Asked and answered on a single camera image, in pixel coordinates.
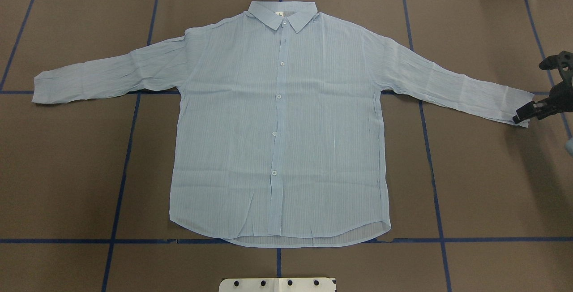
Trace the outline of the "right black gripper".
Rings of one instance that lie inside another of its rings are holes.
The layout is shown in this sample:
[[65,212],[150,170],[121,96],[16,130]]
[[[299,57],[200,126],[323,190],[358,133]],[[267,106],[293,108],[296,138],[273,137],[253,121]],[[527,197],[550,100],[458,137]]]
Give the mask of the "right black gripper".
[[572,82],[559,82],[550,90],[547,98],[536,102],[528,102],[516,110],[513,116],[514,124],[520,124],[525,120],[537,118],[542,120],[551,115],[573,112],[573,87]]

